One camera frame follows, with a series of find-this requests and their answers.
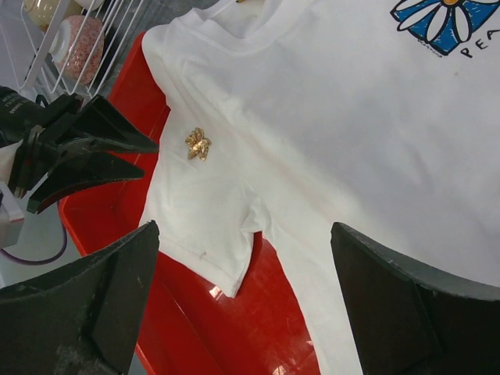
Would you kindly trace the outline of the gold leaf brooch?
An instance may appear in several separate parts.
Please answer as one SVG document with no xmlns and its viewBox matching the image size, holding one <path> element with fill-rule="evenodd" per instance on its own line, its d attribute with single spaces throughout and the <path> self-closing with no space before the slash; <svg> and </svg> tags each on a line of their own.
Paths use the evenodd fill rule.
<svg viewBox="0 0 500 375">
<path fill-rule="evenodd" d="M 187 159 L 207 159 L 209 148 L 212 142 L 205 136 L 203 129 L 196 127 L 186 138 L 185 144 L 188 146 Z"/>
</svg>

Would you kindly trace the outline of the beige ceramic bowl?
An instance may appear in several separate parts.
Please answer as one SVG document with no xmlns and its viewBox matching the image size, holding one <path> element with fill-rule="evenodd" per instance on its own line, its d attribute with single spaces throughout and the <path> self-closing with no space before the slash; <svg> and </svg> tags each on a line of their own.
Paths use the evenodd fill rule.
<svg viewBox="0 0 500 375">
<path fill-rule="evenodd" d="M 23 10 L 28 15 L 33 24 L 43 32 L 48 30 L 55 15 L 59 3 L 58 0 L 24 0 Z M 75 1 L 70 1 L 66 8 L 63 19 L 69 16 L 78 16 L 82 12 L 82 7 Z"/>
</svg>

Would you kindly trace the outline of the red plastic bin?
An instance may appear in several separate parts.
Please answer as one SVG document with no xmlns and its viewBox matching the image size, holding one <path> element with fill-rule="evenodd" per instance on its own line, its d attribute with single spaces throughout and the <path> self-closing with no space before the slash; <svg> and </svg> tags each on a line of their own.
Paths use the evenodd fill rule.
<svg viewBox="0 0 500 375">
<path fill-rule="evenodd" d="M 59 213 L 82 255 L 155 220 L 156 263 L 137 355 L 149 374 L 317 374 L 313 341 L 255 194 L 225 158 L 190 160 L 188 125 L 157 87 L 137 39 L 109 100 L 159 154 L 126 155 L 141 180 L 64 198 Z"/>
</svg>

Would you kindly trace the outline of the white t-shirt daisy print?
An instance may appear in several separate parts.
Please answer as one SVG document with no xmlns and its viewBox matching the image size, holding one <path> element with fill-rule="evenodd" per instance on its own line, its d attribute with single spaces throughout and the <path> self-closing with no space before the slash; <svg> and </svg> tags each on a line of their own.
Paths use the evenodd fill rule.
<svg viewBox="0 0 500 375">
<path fill-rule="evenodd" d="M 334 223 L 498 284 L 498 2 L 220 1 L 141 47 L 260 201 L 321 373 L 362 371 Z"/>
</svg>

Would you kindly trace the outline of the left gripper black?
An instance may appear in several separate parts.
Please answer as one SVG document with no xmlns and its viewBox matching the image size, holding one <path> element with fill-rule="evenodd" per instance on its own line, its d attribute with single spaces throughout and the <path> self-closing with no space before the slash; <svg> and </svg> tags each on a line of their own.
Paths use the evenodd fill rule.
<svg viewBox="0 0 500 375">
<path fill-rule="evenodd" d="M 143 169 L 108 152 L 154 153 L 158 145 L 140 132 L 106 98 L 96 95 L 83 108 L 78 94 L 60 95 L 43 107 L 10 87 L 1 87 L 1 146 L 14 156 L 2 174 L 17 198 L 33 191 L 27 211 L 39 214 L 68 195 L 103 184 L 139 180 Z"/>
</svg>

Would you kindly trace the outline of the pink patterned bowl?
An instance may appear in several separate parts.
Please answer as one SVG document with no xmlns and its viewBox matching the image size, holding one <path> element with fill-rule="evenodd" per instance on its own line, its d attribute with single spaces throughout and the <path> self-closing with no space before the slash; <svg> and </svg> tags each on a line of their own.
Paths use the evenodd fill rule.
<svg viewBox="0 0 500 375">
<path fill-rule="evenodd" d="M 100 19 L 69 16 L 59 25 L 49 53 L 64 77 L 89 85 L 98 72 L 105 33 Z"/>
</svg>

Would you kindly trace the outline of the white ceramic bowl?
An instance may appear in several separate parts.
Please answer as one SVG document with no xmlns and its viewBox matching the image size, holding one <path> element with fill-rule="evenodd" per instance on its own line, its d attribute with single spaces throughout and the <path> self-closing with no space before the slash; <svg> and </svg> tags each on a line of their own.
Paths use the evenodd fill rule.
<svg viewBox="0 0 500 375">
<path fill-rule="evenodd" d="M 99 9 L 105 0 L 75 0 L 75 2 L 88 12 Z"/>
</svg>

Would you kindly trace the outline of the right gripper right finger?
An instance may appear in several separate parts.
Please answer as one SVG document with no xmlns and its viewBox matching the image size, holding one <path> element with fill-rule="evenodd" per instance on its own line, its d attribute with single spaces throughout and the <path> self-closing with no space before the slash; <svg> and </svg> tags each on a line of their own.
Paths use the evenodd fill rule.
<svg viewBox="0 0 500 375">
<path fill-rule="evenodd" d="M 499 289 L 335 223 L 331 248 L 364 374 L 497 374 Z"/>
</svg>

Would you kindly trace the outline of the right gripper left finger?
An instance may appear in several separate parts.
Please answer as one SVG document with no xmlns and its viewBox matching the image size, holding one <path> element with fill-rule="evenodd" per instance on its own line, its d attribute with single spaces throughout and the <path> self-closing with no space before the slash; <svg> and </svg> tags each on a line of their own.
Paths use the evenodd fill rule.
<svg viewBox="0 0 500 375">
<path fill-rule="evenodd" d="M 159 252 L 150 221 L 90 255 L 1 289 L 3 374 L 126 374 Z"/>
</svg>

